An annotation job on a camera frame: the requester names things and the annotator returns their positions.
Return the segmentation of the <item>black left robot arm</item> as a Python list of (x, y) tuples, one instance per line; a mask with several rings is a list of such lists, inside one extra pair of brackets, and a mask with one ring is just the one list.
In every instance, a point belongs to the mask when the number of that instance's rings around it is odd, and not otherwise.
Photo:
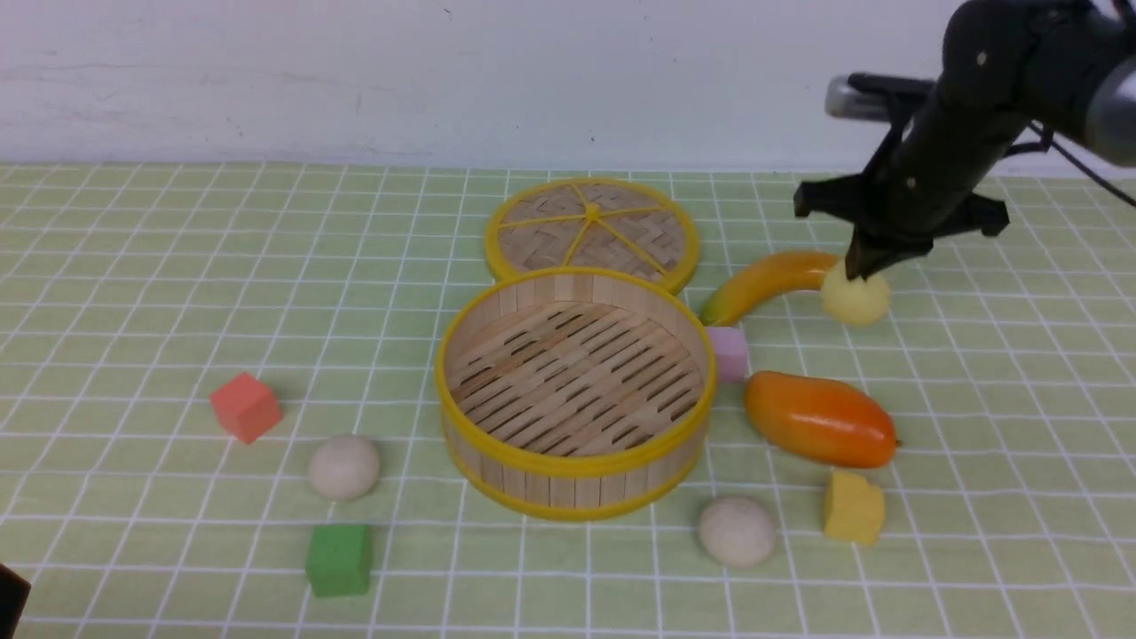
[(12, 569), (0, 566), (0, 636), (12, 639), (31, 595), (31, 582)]

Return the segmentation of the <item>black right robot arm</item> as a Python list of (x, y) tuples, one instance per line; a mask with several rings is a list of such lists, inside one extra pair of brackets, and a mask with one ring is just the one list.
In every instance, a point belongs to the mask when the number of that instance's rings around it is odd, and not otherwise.
[(922, 257), (939, 238), (997, 236), (1006, 204), (976, 186), (999, 161), (1045, 153), (1062, 135), (1131, 168), (1133, 69), (1127, 1), (1116, 1), (1116, 17), (1091, 1), (966, 1), (944, 32), (938, 78), (832, 78), (832, 117), (889, 130), (863, 171), (799, 185), (794, 211), (853, 225), (849, 280)]

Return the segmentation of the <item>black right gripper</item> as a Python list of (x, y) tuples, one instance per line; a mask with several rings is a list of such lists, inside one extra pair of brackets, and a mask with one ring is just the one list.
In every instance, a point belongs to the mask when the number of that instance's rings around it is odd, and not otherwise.
[(978, 232), (999, 236), (1006, 204), (976, 193), (1011, 146), (1011, 114), (949, 106), (932, 92), (888, 133), (863, 171), (801, 183), (797, 218), (824, 213), (853, 224), (844, 258), (847, 280), (868, 280), (921, 258), (933, 240)]

